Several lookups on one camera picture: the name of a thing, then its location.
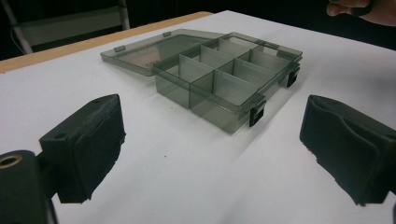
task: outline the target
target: plastic organizer box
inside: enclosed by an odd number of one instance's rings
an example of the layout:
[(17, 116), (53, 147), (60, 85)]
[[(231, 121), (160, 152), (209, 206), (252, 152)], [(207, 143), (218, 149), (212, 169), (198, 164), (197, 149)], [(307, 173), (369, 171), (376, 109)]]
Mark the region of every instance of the plastic organizer box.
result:
[(238, 33), (179, 29), (101, 53), (155, 76), (157, 92), (228, 133), (253, 126), (266, 101), (297, 78), (303, 53)]

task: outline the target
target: finger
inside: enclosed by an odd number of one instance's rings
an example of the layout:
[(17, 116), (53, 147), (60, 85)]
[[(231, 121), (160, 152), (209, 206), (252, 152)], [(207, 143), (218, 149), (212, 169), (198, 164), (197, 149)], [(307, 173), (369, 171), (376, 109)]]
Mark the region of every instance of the finger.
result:
[(372, 0), (329, 0), (342, 7), (368, 7)]
[(333, 3), (329, 3), (329, 5), (327, 5), (327, 14), (329, 16), (337, 16), (339, 14), (350, 14), (351, 13), (351, 9), (350, 7), (340, 7), (336, 4)]

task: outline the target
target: white table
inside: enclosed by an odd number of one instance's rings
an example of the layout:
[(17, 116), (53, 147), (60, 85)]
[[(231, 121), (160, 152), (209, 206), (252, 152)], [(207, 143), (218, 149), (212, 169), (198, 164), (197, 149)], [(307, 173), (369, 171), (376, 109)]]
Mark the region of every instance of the white table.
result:
[[(101, 60), (102, 51), (179, 28), (238, 32), (301, 50), (301, 72), (254, 127), (229, 135), (157, 93), (154, 77)], [(394, 194), (355, 205), (299, 133), (310, 94), (396, 129), (395, 51), (223, 11), (0, 75), (0, 154), (38, 154), (42, 135), (112, 93), (120, 95), (127, 132), (120, 158), (91, 201), (53, 198), (61, 224), (392, 223)]]

